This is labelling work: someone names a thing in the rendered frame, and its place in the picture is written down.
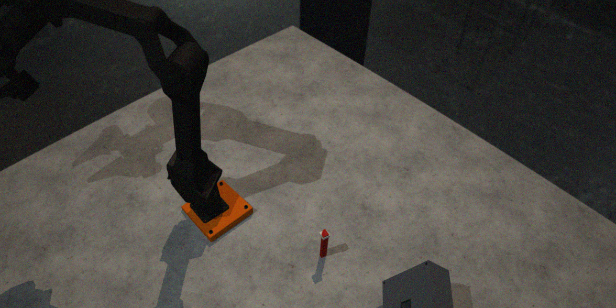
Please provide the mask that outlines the red square peg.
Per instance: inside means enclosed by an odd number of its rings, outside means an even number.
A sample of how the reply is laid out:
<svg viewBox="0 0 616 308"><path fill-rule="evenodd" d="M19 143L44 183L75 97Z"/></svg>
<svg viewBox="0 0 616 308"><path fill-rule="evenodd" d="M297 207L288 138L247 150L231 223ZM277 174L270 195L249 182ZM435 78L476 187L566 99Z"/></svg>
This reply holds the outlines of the red square peg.
<svg viewBox="0 0 616 308"><path fill-rule="evenodd" d="M324 258L324 256L326 256L326 253L327 253L328 239L331 237L331 235L328 233L327 229L323 229L323 231L320 233L320 236L321 236L321 258Z"/></svg>

